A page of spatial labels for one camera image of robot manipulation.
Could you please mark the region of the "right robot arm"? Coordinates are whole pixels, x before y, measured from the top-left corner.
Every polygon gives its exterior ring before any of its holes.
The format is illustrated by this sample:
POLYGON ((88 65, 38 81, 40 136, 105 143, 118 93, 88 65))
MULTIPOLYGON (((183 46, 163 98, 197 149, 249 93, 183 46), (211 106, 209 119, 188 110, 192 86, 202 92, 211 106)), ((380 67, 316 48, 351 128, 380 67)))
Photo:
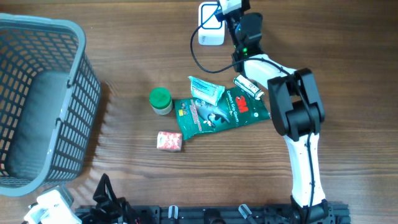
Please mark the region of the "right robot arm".
POLYGON ((325 110, 315 77, 308 68, 296 70, 271 60, 262 50, 262 15, 244 8, 216 15, 225 21, 235 50, 236 72, 268 91, 271 119, 284 138, 292 166, 295 223, 314 223, 328 216, 318 165, 318 140, 325 110))

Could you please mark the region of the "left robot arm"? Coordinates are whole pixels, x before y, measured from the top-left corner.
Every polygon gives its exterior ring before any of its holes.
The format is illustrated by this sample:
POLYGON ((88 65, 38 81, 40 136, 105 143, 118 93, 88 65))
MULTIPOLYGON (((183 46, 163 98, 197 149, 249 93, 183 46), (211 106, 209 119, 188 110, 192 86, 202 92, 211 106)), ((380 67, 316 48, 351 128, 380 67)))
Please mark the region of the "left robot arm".
POLYGON ((122 223, 140 223, 139 217, 129 202, 124 198, 117 198, 109 176, 103 174, 93 194, 93 200, 97 203, 94 214, 104 222, 122 220, 122 223))

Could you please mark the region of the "green 3M gloves package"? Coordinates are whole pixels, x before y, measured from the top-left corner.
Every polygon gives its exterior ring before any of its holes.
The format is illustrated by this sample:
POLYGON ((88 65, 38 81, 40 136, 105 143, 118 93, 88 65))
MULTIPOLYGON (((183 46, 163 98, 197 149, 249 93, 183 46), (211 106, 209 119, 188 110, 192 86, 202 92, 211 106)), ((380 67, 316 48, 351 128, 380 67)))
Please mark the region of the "green 3M gloves package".
POLYGON ((174 107, 184 140, 270 119, 264 102, 239 87, 227 89, 216 106, 198 98, 186 98, 175 101, 174 107))

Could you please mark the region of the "white teal pouch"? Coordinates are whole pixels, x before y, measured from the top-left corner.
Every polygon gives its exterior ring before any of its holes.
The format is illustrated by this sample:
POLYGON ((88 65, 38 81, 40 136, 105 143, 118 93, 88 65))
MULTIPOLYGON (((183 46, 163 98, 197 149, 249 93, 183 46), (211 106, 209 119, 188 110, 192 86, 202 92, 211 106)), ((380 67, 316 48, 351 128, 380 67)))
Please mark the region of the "white teal pouch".
POLYGON ((218 104, 225 91, 225 86, 216 85, 193 76, 188 78, 191 82, 190 90, 194 98, 201 99, 214 106, 218 104))

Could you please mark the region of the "red white patterned box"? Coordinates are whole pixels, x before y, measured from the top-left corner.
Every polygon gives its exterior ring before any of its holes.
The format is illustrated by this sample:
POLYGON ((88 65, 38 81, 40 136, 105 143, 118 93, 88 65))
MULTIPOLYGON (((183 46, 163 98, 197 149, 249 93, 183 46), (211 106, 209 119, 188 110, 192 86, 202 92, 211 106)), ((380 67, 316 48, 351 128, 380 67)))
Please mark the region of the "red white patterned box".
POLYGON ((183 143, 182 133, 160 131, 157 135, 157 149, 164 151, 181 151, 183 143))

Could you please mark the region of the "green lid jar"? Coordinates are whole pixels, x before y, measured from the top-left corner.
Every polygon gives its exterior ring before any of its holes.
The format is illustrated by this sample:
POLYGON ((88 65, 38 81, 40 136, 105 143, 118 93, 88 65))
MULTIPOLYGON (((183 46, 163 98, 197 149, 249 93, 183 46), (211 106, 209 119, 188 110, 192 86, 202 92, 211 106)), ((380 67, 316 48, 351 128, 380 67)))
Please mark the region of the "green lid jar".
POLYGON ((149 95, 149 102, 158 115, 167 115, 173 108, 172 95, 164 87, 154 88, 149 95))

